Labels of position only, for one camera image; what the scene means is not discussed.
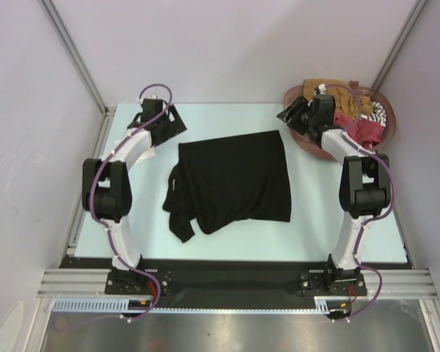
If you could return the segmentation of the white tank top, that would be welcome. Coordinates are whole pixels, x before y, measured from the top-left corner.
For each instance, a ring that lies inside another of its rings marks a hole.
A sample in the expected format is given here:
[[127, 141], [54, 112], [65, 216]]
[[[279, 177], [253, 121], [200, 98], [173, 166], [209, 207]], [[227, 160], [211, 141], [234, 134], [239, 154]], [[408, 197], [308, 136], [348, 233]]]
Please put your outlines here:
[[155, 157], [155, 148], [151, 147], [148, 150], [145, 150], [138, 159], [138, 162], [143, 162], [145, 160], [151, 159]]

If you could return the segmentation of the black tank top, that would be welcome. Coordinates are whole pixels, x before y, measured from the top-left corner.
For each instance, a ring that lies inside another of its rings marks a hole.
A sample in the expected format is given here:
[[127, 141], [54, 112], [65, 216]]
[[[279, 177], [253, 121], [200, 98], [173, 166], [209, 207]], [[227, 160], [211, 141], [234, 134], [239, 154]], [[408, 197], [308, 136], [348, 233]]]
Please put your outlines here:
[[285, 147], [278, 131], [178, 145], [163, 209], [182, 242], [243, 220], [289, 222], [292, 212]]

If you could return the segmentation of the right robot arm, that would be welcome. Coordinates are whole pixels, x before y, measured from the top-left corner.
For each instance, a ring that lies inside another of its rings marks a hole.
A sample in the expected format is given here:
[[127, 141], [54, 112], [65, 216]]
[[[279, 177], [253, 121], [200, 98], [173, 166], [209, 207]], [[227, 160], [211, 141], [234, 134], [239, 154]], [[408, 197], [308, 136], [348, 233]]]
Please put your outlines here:
[[334, 97], [317, 94], [311, 100], [297, 97], [277, 115], [289, 129], [307, 135], [342, 167], [339, 201], [344, 219], [326, 264], [327, 285], [359, 279], [365, 232], [370, 223], [383, 218], [382, 211], [390, 209], [392, 201], [388, 157], [352, 140], [347, 131], [334, 124], [334, 111]]

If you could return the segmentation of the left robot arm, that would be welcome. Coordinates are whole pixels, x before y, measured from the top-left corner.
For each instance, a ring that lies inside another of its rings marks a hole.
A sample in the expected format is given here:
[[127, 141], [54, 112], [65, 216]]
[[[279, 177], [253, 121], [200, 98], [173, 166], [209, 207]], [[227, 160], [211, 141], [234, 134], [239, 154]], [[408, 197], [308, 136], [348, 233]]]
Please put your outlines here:
[[141, 157], [187, 130], [171, 102], [153, 95], [141, 101], [141, 109], [107, 155], [88, 158], [82, 167], [82, 207], [103, 228], [117, 271], [137, 271], [142, 261], [128, 220], [133, 204], [129, 171]]

